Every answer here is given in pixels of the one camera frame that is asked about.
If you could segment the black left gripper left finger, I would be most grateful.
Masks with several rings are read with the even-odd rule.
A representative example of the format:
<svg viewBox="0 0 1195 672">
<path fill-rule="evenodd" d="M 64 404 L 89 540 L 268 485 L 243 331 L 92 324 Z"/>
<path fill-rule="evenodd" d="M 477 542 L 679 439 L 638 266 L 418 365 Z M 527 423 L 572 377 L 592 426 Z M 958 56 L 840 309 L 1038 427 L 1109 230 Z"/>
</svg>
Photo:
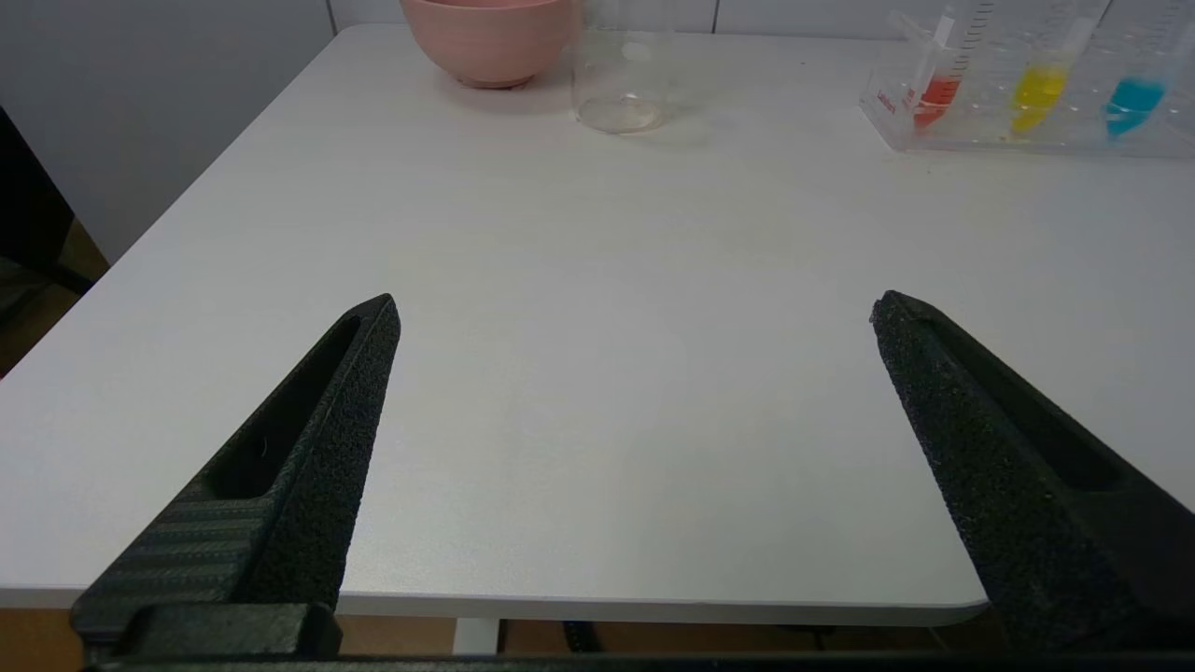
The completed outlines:
<svg viewBox="0 0 1195 672">
<path fill-rule="evenodd" d="M 402 320 L 358 303 L 71 611 L 86 654 L 333 654 Z"/>
</svg>

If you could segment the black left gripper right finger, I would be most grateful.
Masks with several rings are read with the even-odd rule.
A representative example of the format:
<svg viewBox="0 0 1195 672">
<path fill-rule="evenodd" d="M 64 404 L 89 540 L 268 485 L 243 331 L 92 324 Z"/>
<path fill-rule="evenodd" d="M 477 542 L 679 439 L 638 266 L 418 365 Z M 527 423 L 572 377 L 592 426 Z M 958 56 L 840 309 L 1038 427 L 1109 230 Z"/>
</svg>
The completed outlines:
<svg viewBox="0 0 1195 672">
<path fill-rule="evenodd" d="M 1191 650 L 1191 511 L 930 303 L 870 322 L 1010 643 Z"/>
</svg>

